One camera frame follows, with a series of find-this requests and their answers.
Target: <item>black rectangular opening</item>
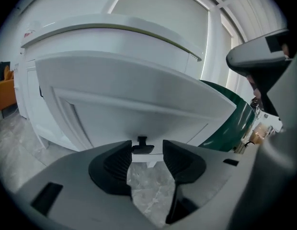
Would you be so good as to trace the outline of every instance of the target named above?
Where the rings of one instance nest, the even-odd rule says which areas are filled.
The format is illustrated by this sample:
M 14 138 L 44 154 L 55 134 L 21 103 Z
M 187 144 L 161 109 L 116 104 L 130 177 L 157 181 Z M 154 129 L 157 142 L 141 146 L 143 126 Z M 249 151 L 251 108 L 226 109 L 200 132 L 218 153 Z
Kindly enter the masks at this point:
M 32 201 L 31 206 L 42 215 L 47 216 L 62 188 L 63 185 L 48 183 Z
M 282 45 L 288 42 L 287 34 L 288 32 L 283 32 L 277 35 L 267 36 L 265 38 L 271 53 L 282 51 Z
M 238 161 L 233 160 L 233 159 L 225 159 L 223 162 L 227 163 L 227 164 L 230 164 L 230 165 L 233 165 L 233 166 L 237 166 L 238 163 L 239 163 Z

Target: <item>black clip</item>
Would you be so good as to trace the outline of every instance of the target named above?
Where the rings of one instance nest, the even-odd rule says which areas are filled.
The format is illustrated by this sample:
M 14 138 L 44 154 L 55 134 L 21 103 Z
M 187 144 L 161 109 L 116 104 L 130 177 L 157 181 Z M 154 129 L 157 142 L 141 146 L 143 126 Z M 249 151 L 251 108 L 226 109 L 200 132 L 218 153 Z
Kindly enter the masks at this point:
M 133 146 L 133 154 L 150 154 L 153 151 L 154 146 L 147 145 L 146 140 L 146 136 L 138 136 L 139 145 Z

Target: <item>window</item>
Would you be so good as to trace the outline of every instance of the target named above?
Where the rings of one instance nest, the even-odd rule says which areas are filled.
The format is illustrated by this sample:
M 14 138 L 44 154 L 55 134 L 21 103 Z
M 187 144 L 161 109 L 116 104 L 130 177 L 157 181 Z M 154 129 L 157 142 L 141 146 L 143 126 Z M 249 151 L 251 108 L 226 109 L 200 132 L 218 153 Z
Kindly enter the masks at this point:
M 224 74 L 224 76 L 220 76 L 218 84 L 232 90 L 233 92 L 237 92 L 237 86 L 238 86 L 238 80 L 239 75 L 229 69 L 227 63 L 226 63 L 226 55 L 228 52 L 240 45 L 242 43 L 242 40 L 240 36 L 238 35 L 235 27 L 230 22 L 230 20 L 224 15 L 221 14 L 221 21 L 223 25 L 223 38 L 224 38 L 224 54 L 223 57 L 223 63 L 221 66 L 221 74 Z
M 228 81 L 228 74 L 229 74 L 229 67 L 226 63 L 226 56 L 229 53 L 229 51 L 232 49 L 231 48 L 232 37 L 224 26 L 222 26 L 222 35 L 223 35 L 223 47 L 222 47 L 223 61 L 222 61 L 220 75 L 217 83 L 219 85 L 222 85 L 223 87 L 226 87 L 226 84 Z

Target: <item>black slot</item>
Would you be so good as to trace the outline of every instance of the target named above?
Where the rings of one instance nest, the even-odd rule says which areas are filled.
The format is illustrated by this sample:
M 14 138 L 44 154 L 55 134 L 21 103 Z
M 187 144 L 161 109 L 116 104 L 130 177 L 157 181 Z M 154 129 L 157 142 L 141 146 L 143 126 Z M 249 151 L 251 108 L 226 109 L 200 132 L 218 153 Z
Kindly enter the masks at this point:
M 162 151 L 163 160 L 177 185 L 195 182 L 206 170 L 202 157 L 168 140 L 163 140 Z
M 233 160 L 233 159 L 225 159 L 223 162 L 228 163 L 228 164 L 233 165 L 233 166 L 237 166 L 238 163 L 239 163 L 238 161 Z
M 47 216 L 62 188 L 63 185 L 48 183 L 32 201 L 31 206 L 42 215 Z
M 40 92 L 40 96 L 44 99 L 40 86 L 39 86 L 39 92 Z
M 265 40 L 267 41 L 271 53 L 282 51 L 282 45 L 289 41 L 288 32 L 267 36 Z

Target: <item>gray plastic surface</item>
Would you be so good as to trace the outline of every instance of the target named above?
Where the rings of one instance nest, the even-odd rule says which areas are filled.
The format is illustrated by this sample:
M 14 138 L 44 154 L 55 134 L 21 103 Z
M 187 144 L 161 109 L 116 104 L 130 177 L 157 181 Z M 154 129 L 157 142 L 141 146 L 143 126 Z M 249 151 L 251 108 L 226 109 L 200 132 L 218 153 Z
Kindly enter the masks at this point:
M 122 143 L 61 158 L 28 181 L 17 195 L 30 204 L 48 182 L 53 182 L 63 185 L 48 214 L 56 223 L 76 230 L 155 229 L 129 196 L 107 194 L 89 176 L 92 159 Z
M 273 63 L 285 61 L 285 55 L 282 51 L 271 52 L 266 41 L 266 37 L 284 32 L 279 30 L 270 34 L 255 38 L 245 44 L 233 48 L 227 55 L 229 67 L 243 67 L 243 65 L 258 63 Z
M 233 213 L 230 229 L 251 228 L 256 219 L 275 205 L 296 176 L 297 129 L 265 139 L 256 155 L 248 186 Z
M 196 151 L 193 146 L 173 142 L 176 145 L 180 145 L 182 148 L 188 149 L 189 151 Z M 205 193 L 206 196 L 201 196 L 201 190 L 198 189 L 202 187 L 205 189 L 205 185 L 197 184 L 197 182 L 193 184 L 189 184 L 190 188 L 186 189 L 183 193 L 183 196 L 186 198 L 192 198 L 194 201 L 199 203 L 205 202 L 206 197 L 209 197 L 209 192 L 211 190 L 211 199 L 202 205 L 197 211 L 193 212 L 192 214 L 188 215 L 187 217 L 183 218 L 182 220 L 177 221 L 176 223 L 170 225 L 168 227 L 169 230 L 181 230 L 181 229 L 188 229 L 188 230 L 226 230 L 231 221 L 232 214 L 235 210 L 237 203 L 249 181 L 249 176 L 253 169 L 253 164 L 255 161 L 255 157 L 257 154 L 258 146 L 252 145 L 249 146 L 243 155 L 240 156 L 240 161 L 235 169 L 232 171 L 232 175 L 226 181 L 226 183 L 219 188 L 217 194 L 212 189 L 208 189 Z M 199 182 L 202 183 L 211 183 L 212 180 L 208 180 L 204 182 L 199 178 Z
M 171 142 L 202 157 L 206 162 L 205 172 L 194 183 L 178 186 L 183 195 L 198 207 L 202 207 L 215 196 L 237 169 L 236 166 L 223 161 L 225 159 L 240 161 L 242 157 L 241 154 L 190 146 L 177 141 Z

